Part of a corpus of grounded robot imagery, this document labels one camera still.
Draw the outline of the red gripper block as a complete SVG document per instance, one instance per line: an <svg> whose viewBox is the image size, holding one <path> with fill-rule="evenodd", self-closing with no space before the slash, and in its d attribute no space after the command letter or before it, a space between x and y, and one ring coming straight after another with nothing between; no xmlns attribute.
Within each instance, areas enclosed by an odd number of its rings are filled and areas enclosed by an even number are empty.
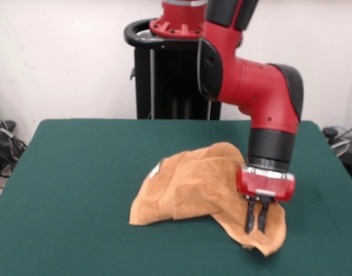
<svg viewBox="0 0 352 276"><path fill-rule="evenodd" d="M290 201L295 192L296 179L291 173L241 166L237 172L236 186L238 192L245 196L266 196L276 201ZM254 204L254 198L247 199L246 233L250 233L254 227ZM260 232L265 232L269 205L269 201L262 202L258 217L258 230Z"/></svg>

